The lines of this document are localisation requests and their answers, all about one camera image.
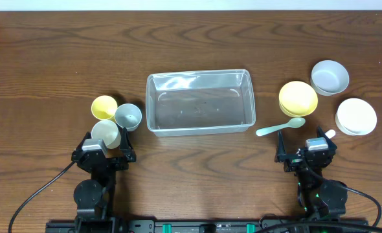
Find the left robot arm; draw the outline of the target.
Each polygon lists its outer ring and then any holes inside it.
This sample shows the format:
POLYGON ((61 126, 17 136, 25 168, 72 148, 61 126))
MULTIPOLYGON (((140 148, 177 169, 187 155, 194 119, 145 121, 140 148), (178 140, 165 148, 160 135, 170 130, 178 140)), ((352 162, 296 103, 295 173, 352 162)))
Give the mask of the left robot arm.
POLYGON ((126 222, 113 215, 113 200, 117 184, 116 172, 127 170, 129 163, 136 161, 136 154, 127 129, 117 129, 121 135, 121 156, 107 157, 104 141, 94 139, 90 132, 85 134, 72 152, 71 160, 91 175, 90 179, 80 182, 74 189, 77 210, 72 231, 75 233, 120 233, 128 230, 126 222))

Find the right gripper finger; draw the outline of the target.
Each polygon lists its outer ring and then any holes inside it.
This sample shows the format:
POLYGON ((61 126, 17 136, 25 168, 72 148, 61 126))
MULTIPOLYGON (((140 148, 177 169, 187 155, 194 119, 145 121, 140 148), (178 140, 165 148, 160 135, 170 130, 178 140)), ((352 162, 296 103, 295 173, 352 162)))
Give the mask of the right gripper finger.
POLYGON ((277 134, 278 134, 278 146, 276 148, 276 156, 286 156, 286 149, 284 146, 282 132, 278 130, 277 134))
POLYGON ((326 140, 329 140, 329 137, 323 132, 322 128, 320 126, 317 126, 317 138, 325 138, 326 140))

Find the grey plastic bowl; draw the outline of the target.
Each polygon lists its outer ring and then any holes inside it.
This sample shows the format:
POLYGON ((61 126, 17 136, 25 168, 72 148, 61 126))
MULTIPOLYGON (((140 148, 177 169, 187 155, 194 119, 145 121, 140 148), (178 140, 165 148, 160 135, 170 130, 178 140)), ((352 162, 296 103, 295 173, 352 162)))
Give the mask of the grey plastic bowl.
POLYGON ((333 60, 318 62, 311 70, 312 88, 322 96, 331 96, 343 92, 350 83, 346 68, 333 60))

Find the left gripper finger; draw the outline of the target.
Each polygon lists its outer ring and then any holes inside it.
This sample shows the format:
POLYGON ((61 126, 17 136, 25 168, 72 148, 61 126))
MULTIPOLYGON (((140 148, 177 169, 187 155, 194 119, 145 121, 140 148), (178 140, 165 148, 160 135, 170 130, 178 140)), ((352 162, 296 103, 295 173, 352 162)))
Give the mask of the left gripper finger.
POLYGON ((118 129, 121 136, 119 150, 122 152, 123 156, 125 157, 134 157, 135 152, 129 141, 127 129, 125 127, 118 127, 118 129))
POLYGON ((90 139, 91 138, 91 133, 90 132, 87 132, 85 134, 85 136, 83 137, 82 141, 81 141, 81 144, 83 144, 85 142, 85 140, 87 139, 90 139))

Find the pink plastic fork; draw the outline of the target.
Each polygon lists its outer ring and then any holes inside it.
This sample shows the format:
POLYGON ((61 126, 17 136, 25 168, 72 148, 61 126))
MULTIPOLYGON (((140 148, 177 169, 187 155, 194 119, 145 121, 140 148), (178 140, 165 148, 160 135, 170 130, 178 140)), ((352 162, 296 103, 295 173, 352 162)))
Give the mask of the pink plastic fork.
POLYGON ((336 132, 335 132, 334 129, 330 129, 330 130, 328 130, 327 132, 325 132, 325 135, 326 135, 329 139, 331 139, 331 138, 333 138, 333 137, 336 135, 336 132))

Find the clear plastic container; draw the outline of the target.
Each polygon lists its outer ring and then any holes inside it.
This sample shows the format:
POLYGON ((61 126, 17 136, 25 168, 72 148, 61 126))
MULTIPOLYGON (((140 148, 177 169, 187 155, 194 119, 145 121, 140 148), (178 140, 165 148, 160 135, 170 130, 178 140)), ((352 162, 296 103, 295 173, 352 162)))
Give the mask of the clear plastic container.
POLYGON ((256 122, 249 71, 165 72, 146 83, 146 123, 158 137, 239 133, 256 122))

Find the cream plastic cup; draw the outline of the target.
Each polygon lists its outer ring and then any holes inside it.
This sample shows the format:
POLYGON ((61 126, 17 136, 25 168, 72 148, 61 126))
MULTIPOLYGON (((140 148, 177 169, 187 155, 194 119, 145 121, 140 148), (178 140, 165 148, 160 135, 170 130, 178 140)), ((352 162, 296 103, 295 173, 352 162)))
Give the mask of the cream plastic cup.
POLYGON ((120 131, 111 120, 97 122, 92 128, 91 136, 93 139, 102 139, 108 149, 115 149, 120 146, 120 131))

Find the mint green plastic spoon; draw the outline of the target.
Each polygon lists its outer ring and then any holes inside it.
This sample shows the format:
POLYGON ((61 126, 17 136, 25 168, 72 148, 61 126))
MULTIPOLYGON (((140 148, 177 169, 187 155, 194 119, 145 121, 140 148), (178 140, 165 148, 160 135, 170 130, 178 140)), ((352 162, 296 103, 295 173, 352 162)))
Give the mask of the mint green plastic spoon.
POLYGON ((280 125, 276 125, 276 126, 270 126, 270 127, 267 127, 267 128, 257 129, 256 130, 256 135, 258 137, 262 137, 262 136, 268 135, 270 133, 273 133, 275 131, 279 131, 279 130, 285 129, 285 128, 300 128, 305 123, 306 123, 306 119, 305 118, 296 117, 296 118, 292 118, 291 120, 289 120, 285 124, 280 124, 280 125))

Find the grey plastic cup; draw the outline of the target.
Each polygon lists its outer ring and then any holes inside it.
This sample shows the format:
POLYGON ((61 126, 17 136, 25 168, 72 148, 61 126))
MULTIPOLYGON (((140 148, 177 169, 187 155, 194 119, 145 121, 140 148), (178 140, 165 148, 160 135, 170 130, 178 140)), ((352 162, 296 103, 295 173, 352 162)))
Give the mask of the grey plastic cup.
POLYGON ((115 122, 121 128, 135 131, 142 120, 141 110, 134 104, 122 104, 115 112, 115 122))

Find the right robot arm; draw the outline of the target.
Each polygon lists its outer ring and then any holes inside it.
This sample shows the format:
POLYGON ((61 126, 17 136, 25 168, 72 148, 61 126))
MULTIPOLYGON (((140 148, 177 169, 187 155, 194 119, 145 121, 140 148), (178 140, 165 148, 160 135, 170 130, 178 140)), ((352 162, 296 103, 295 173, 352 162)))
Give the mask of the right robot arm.
POLYGON ((322 170, 333 160, 337 146, 321 128, 317 136, 308 139, 303 148, 287 153, 281 131, 278 131, 275 162, 284 165, 285 172, 294 172, 298 178, 298 201, 309 219, 338 218, 346 213, 348 198, 345 185, 339 181, 325 180, 322 170))

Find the yellow plastic cup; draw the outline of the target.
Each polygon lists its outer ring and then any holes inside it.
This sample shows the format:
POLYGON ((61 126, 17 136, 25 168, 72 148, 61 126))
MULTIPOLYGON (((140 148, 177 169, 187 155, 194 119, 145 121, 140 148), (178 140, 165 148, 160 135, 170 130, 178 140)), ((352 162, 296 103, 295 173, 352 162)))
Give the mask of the yellow plastic cup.
POLYGON ((118 108, 117 101, 108 95, 95 98, 91 104, 91 113, 98 120, 115 120, 115 113, 118 108))

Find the white plastic bowl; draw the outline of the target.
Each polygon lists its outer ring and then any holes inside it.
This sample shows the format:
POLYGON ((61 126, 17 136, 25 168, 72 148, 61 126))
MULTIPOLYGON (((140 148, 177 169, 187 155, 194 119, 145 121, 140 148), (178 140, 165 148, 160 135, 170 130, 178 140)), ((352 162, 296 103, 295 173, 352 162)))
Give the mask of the white plastic bowl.
POLYGON ((367 135, 376 128, 377 115, 368 102, 359 98, 349 98, 338 106, 335 123, 347 135, 367 135))

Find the yellow plastic bowl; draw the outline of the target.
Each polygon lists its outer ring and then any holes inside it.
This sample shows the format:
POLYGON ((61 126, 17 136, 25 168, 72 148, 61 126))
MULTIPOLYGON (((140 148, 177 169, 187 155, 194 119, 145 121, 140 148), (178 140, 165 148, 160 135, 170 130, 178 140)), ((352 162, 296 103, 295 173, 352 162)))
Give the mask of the yellow plastic bowl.
POLYGON ((278 100, 280 109, 289 117, 310 115, 318 105, 315 90, 301 81, 286 83, 279 92, 278 100))

